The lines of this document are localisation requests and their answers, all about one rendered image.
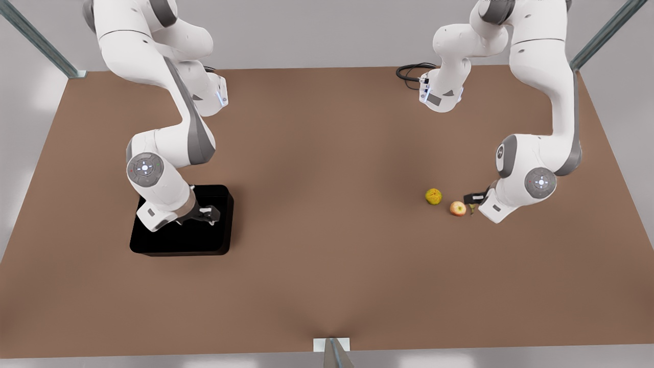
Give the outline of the silver frame post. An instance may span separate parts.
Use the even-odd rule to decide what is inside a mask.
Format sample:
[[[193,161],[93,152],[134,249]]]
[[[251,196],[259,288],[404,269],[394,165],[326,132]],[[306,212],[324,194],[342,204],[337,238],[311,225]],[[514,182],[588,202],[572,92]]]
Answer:
[[[595,56],[600,49],[614,37],[628,21],[635,15],[648,0],[626,0],[626,2],[615,12],[602,28],[586,43],[582,49],[575,54],[570,61],[572,72],[578,72],[582,66]]]
[[[11,24],[30,44],[58,68],[69,79],[82,79],[86,70],[78,70],[56,47],[43,36],[9,0],[0,0],[0,15]]]
[[[323,368],[355,368],[348,356],[349,337],[313,338],[313,351],[323,353]]]

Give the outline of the black storage box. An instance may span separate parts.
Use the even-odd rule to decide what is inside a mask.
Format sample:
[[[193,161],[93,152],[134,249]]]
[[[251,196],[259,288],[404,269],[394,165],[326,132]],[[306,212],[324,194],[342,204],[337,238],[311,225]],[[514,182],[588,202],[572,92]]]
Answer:
[[[134,221],[129,247],[132,252],[148,256],[208,256],[224,255],[229,251],[233,197],[226,186],[195,186],[199,205],[212,205],[220,212],[213,225],[205,221],[188,220],[170,223],[156,232],[147,229],[141,220]]]

